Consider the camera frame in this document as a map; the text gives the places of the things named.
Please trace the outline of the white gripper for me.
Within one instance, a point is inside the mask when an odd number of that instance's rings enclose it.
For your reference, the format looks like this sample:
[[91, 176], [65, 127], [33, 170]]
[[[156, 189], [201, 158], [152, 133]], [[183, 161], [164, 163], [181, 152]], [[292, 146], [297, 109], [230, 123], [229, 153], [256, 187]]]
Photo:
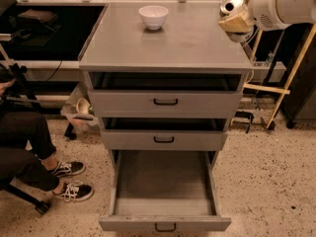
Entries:
[[239, 7], [221, 17], [217, 23], [228, 33], [248, 33], [254, 25], [265, 32], [288, 27], [278, 16], [277, 0], [250, 0], [248, 8]]

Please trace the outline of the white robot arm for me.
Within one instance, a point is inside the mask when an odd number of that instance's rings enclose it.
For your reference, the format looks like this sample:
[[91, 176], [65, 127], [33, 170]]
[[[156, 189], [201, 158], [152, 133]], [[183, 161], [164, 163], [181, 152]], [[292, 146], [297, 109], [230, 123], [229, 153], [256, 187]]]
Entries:
[[293, 24], [316, 23], [316, 0], [222, 0], [218, 25], [244, 34], [254, 26], [268, 32]]

